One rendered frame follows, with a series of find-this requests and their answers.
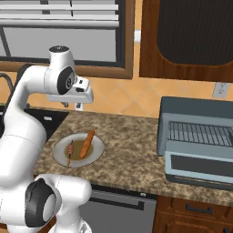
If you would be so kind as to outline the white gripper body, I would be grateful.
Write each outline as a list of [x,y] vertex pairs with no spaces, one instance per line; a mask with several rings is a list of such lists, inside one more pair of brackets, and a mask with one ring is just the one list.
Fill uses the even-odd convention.
[[51,102],[90,104],[94,100],[94,94],[91,87],[89,87],[87,90],[81,87],[75,87],[70,89],[66,94],[62,96],[48,95],[47,99]]

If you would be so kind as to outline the orange baguette bread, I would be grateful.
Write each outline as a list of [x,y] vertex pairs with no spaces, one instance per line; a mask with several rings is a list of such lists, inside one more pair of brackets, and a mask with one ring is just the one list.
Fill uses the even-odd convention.
[[87,150],[91,145],[94,135],[95,135],[95,130],[90,130],[80,151],[81,159],[83,159],[86,156]]

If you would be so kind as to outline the kebab skewer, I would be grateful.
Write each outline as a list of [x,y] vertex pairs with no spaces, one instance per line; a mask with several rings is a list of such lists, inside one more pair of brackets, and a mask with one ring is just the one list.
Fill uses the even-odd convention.
[[73,140],[72,140],[69,147],[68,147],[68,158],[67,158],[67,163],[66,163],[66,165],[68,167],[70,165],[70,160],[71,160],[71,156],[73,154],[73,151],[74,151],[74,146],[73,146]]

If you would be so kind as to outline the grey toaster oven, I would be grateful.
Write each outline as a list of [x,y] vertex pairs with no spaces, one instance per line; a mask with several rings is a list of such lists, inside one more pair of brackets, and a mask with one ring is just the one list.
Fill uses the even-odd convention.
[[157,127],[157,153],[165,155],[170,121],[233,127],[233,102],[163,96]]

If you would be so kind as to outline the metal toaster oven rack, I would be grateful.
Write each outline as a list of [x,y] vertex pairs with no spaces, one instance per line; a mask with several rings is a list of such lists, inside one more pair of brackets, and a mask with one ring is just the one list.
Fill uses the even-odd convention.
[[170,122],[167,139],[202,145],[233,147],[233,127]]

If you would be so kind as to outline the grey toaster oven door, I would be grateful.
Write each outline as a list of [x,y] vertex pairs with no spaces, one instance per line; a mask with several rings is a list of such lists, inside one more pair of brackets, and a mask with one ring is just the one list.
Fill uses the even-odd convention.
[[167,152],[165,162],[169,182],[233,191],[233,160]]

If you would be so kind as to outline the brown base cupboard door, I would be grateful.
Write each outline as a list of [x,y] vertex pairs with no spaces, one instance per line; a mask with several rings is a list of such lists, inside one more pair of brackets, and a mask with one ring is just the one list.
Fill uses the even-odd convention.
[[233,225],[157,212],[152,233],[233,233]]

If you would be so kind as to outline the grey round plate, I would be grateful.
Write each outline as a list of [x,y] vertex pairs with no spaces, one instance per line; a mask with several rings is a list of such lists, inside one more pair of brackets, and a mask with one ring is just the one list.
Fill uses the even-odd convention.
[[66,165],[68,158],[68,147],[73,140],[74,151],[71,156],[69,167],[83,167],[97,161],[105,150],[103,141],[94,136],[86,156],[81,159],[80,151],[87,137],[87,133],[78,133],[69,135],[59,140],[53,148],[53,158],[61,166],[68,167]]

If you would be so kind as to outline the black sink tap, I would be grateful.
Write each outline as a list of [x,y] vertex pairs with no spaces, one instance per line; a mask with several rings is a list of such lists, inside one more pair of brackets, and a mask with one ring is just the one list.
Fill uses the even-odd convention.
[[6,80],[9,90],[10,90],[10,94],[11,94],[13,91],[13,83],[12,83],[10,76],[7,75],[6,73],[0,73],[0,78],[4,78]]

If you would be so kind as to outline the brown framed window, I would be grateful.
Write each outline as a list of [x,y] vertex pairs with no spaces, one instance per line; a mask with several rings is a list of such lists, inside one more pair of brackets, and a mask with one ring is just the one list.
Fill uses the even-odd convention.
[[118,27],[25,26],[0,24],[0,70],[15,72],[30,63],[47,66],[48,49],[68,47],[80,76],[133,75],[135,0],[120,4]]

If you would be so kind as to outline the white window blinds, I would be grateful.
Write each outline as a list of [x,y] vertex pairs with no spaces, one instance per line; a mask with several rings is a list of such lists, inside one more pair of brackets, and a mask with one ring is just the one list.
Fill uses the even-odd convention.
[[0,0],[1,25],[118,27],[117,0]]

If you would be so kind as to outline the grey dishwasher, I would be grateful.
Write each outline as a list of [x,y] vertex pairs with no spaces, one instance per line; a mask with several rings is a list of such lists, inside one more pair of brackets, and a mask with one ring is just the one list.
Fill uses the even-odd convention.
[[157,196],[92,184],[80,209],[93,233],[152,233]]

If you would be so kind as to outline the brown wooden drawer front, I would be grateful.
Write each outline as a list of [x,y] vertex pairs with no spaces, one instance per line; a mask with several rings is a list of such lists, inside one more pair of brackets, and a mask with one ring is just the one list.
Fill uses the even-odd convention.
[[233,207],[159,196],[157,198],[157,210],[233,224]]

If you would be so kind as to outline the brown wall cupboard door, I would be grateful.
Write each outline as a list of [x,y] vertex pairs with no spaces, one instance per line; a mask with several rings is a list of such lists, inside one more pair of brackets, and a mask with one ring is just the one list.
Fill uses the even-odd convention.
[[233,0],[143,0],[139,75],[233,83]]

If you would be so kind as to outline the white wall socket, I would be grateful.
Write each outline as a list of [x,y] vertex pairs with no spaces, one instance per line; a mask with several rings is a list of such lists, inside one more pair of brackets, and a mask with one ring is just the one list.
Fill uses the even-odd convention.
[[214,87],[213,97],[215,98],[225,98],[228,94],[229,83],[217,82]]

